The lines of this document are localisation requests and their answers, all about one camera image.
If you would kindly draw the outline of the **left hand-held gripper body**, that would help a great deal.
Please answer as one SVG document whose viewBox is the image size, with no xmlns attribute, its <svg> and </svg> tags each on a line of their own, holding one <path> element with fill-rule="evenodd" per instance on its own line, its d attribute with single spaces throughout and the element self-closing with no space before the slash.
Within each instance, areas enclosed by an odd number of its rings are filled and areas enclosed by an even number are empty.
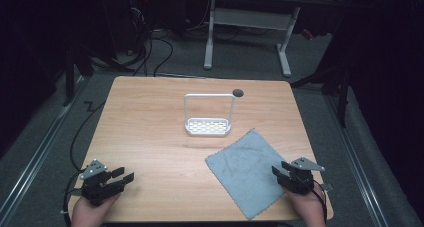
<svg viewBox="0 0 424 227">
<path fill-rule="evenodd" d="M 81 196 L 92 205 L 100 206 L 104 200 L 121 193 L 125 184 L 122 180 L 108 183 L 112 179 L 111 172 L 106 165 L 93 159 L 81 175 Z"/>
</svg>

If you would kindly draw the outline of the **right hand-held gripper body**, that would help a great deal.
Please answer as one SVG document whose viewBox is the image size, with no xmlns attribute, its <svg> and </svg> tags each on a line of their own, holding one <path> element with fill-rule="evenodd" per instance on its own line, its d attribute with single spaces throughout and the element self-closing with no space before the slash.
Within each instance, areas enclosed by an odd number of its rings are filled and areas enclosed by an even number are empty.
<svg viewBox="0 0 424 227">
<path fill-rule="evenodd" d="M 277 182 L 289 191 L 302 195 L 308 194 L 314 189 L 314 177 L 312 172 L 322 172 L 325 170 L 323 166 L 314 163 L 305 157 L 300 157 L 287 163 L 292 166 L 292 170 L 288 171 L 290 179 L 277 179 Z"/>
</svg>

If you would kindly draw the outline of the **grey cloth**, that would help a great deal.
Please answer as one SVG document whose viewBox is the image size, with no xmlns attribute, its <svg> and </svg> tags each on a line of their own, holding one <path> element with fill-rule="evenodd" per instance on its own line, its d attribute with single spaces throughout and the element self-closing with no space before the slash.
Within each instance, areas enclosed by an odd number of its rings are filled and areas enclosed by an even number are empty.
<svg viewBox="0 0 424 227">
<path fill-rule="evenodd" d="M 251 220 L 284 194 L 272 173 L 283 157 L 256 130 L 208 156 L 205 163 L 243 215 Z"/>
</svg>

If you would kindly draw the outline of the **white rack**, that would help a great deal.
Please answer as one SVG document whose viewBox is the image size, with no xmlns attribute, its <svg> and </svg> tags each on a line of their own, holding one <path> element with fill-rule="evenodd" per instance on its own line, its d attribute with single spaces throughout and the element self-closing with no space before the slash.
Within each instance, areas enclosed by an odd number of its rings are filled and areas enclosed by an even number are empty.
<svg viewBox="0 0 424 227">
<path fill-rule="evenodd" d="M 229 116 L 222 117 L 190 117 L 188 111 L 188 100 L 190 98 L 204 97 L 228 97 L 231 99 L 229 107 Z M 226 136 L 231 130 L 231 118 L 233 114 L 235 103 L 235 96 L 233 94 L 199 94 L 191 93 L 184 96 L 184 114 L 185 123 L 184 127 L 188 135 L 191 136 L 211 136 L 223 137 Z"/>
</svg>

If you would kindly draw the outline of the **person's left hand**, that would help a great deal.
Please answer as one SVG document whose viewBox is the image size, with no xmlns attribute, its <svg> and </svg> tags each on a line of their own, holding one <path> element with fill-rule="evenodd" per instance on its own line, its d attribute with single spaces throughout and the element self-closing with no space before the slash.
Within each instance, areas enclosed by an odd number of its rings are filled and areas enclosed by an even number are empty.
<svg viewBox="0 0 424 227">
<path fill-rule="evenodd" d="M 94 206 L 86 198 L 80 197 L 73 208 L 71 227 L 100 227 L 119 198 L 120 194 L 117 194 L 104 200 L 100 206 Z"/>
</svg>

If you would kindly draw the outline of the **person's right hand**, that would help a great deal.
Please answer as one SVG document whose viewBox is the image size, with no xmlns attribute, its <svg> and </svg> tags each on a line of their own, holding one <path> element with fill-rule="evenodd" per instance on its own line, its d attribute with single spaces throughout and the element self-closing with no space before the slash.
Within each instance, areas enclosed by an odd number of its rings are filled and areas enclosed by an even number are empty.
<svg viewBox="0 0 424 227">
<path fill-rule="evenodd" d="M 306 227 L 326 227 L 321 204 L 324 196 L 317 183 L 314 184 L 314 191 L 307 195 L 293 193 L 286 188 L 284 188 L 284 191 Z"/>
</svg>

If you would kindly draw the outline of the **black stand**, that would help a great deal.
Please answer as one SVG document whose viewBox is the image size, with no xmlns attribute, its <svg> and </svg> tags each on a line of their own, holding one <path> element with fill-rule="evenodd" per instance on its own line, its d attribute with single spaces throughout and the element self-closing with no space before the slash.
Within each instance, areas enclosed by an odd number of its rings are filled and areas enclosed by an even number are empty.
<svg viewBox="0 0 424 227">
<path fill-rule="evenodd" d="M 336 94 L 338 96 L 336 116 L 339 124 L 345 128 L 350 67 L 342 63 L 342 55 L 343 53 L 338 47 L 330 44 L 325 50 L 317 70 L 313 74 L 291 83 L 290 86 L 299 88 L 309 83 L 322 83 L 321 93 L 323 95 Z"/>
<path fill-rule="evenodd" d="M 89 52 L 85 46 L 80 44 L 72 44 L 66 52 L 65 106 L 71 103 L 76 93 L 75 70 L 78 70 L 82 77 L 91 77 L 94 73 Z"/>
</svg>

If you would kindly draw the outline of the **white desk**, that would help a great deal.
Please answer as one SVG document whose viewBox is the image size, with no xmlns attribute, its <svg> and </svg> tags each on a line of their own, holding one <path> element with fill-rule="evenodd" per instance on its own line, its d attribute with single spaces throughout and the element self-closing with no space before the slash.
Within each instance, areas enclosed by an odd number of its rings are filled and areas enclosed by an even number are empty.
<svg viewBox="0 0 424 227">
<path fill-rule="evenodd" d="M 213 66 L 213 34 L 216 25 L 278 30 L 285 32 L 283 41 L 276 45 L 280 66 L 283 75 L 285 77 L 290 77 L 291 69 L 287 59 L 286 48 L 297 22 L 302 5 L 338 4 L 342 0 L 234 0 L 291 4 L 293 5 L 293 10 L 288 14 L 269 13 L 259 10 L 241 10 L 235 7 L 217 7 L 216 1 L 217 0 L 210 0 L 209 3 L 208 38 L 205 47 L 204 68 L 210 70 Z"/>
</svg>

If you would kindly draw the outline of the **metal floor rail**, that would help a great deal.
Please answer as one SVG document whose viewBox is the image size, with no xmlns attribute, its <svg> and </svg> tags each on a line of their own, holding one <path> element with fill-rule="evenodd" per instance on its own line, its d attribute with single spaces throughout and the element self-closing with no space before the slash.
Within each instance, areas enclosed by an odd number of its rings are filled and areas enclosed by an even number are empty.
<svg viewBox="0 0 424 227">
<path fill-rule="evenodd" d="M 333 97 L 324 96 L 325 103 L 335 122 L 337 130 L 342 138 L 344 150 L 347 155 L 348 163 L 356 180 L 358 189 L 362 199 L 367 207 L 374 227 L 388 227 L 387 219 L 382 211 L 378 198 L 375 194 L 365 170 L 360 162 L 360 159 L 355 151 L 354 144 L 345 127 L 342 126 L 338 119 L 336 101 Z"/>
<path fill-rule="evenodd" d="M 74 96 L 65 95 L 66 81 L 61 78 L 54 93 L 30 118 L 11 149 L 0 160 L 0 227 L 7 227 L 26 191 L 50 153 L 75 98 L 88 83 L 79 76 Z"/>
</svg>

